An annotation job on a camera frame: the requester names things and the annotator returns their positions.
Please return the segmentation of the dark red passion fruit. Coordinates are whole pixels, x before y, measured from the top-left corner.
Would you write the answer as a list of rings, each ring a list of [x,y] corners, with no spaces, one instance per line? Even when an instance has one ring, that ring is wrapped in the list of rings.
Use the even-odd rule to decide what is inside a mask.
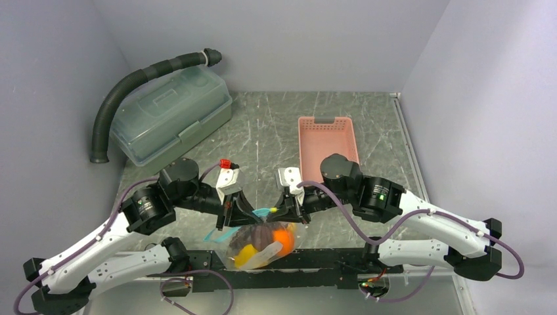
[[[273,229],[267,225],[253,225],[248,227],[251,232],[251,244],[260,252],[271,245],[273,240]]]

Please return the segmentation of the pink plastic basket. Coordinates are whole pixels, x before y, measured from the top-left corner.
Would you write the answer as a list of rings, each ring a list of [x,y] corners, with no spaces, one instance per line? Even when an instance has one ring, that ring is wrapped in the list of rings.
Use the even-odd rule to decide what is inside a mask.
[[[321,182],[321,162],[332,154],[359,162],[355,131],[349,117],[299,117],[298,139],[303,180]]]

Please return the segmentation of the clear zip top bag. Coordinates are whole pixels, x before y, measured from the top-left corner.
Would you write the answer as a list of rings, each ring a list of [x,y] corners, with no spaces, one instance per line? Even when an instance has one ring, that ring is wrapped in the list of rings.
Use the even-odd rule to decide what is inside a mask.
[[[254,213],[263,221],[245,226],[214,228],[203,239],[214,246],[228,270],[255,270],[281,259],[299,248],[305,237],[302,223],[270,222],[277,208],[261,208]]]

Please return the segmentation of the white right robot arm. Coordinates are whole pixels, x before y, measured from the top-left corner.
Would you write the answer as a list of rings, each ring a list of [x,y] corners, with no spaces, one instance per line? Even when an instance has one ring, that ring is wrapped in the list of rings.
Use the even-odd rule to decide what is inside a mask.
[[[364,175],[340,154],[326,157],[320,174],[318,182],[303,180],[297,167],[280,168],[282,195],[269,220],[307,224],[313,213],[338,208],[365,242],[362,264],[369,272],[411,264],[481,282],[500,276],[499,220],[455,215],[391,180]]]

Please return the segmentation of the aluminium rail frame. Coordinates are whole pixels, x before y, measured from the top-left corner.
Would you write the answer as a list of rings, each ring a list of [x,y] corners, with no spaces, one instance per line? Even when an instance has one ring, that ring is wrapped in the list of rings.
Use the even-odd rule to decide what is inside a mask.
[[[398,266],[380,277],[386,303],[358,288],[379,275],[361,248],[299,249],[259,270],[228,271],[211,251],[191,251],[200,275],[136,279],[93,299],[84,314],[474,314],[466,282],[446,268]]]

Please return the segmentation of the yellow bell pepper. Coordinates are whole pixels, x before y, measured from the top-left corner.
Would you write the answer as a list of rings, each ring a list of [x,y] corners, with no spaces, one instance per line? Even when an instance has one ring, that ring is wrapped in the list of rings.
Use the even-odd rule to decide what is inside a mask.
[[[235,256],[234,256],[234,267],[243,267],[254,255],[259,253],[259,251],[252,245],[245,245]]]

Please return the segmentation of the orange fruit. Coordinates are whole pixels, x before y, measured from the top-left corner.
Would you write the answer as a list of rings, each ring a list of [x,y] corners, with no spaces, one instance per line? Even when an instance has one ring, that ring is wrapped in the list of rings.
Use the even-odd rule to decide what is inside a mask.
[[[290,254],[294,250],[295,236],[289,230],[286,229],[274,230],[273,240],[275,242],[279,242],[282,245],[282,249],[277,253],[279,257],[284,257]]]

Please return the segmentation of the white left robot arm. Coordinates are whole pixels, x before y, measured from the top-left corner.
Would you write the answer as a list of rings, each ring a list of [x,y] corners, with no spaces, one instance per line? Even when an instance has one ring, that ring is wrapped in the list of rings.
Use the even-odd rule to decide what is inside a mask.
[[[257,222],[242,191],[238,164],[222,159],[216,167],[219,177],[211,186],[194,160],[177,159],[157,176],[129,186],[109,218],[73,246],[49,259],[26,261],[25,292],[31,295],[33,313],[73,314],[93,297],[143,276],[186,278],[196,266],[176,237],[116,258],[122,248],[174,223],[178,208],[215,215],[219,228]]]

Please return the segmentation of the dark purple grape bunch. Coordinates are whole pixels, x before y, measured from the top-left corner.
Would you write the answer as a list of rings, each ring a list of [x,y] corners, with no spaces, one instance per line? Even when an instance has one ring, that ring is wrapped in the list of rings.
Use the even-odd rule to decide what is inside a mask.
[[[236,255],[245,246],[251,244],[251,232],[248,230],[238,230],[233,234],[229,242],[229,250]]]

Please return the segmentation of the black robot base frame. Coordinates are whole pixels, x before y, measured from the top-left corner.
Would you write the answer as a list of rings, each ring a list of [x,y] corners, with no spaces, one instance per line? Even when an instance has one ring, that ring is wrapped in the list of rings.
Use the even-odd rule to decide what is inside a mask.
[[[387,278],[401,274],[398,266],[383,266],[368,245],[348,248],[296,249],[263,268],[241,271],[228,270],[213,250],[188,250],[183,244],[174,245],[166,238],[164,245],[171,247],[172,262],[161,272],[165,278],[181,278],[189,282],[195,293],[208,293],[225,289],[282,289],[301,287],[335,287],[356,289],[357,282],[366,275]]]

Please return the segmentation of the grey green storage box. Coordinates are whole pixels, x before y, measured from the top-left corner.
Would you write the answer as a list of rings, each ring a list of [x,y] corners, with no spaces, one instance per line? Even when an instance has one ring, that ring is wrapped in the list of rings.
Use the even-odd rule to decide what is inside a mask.
[[[137,167],[158,172],[232,117],[226,82],[205,66],[171,73],[130,94],[110,136]]]

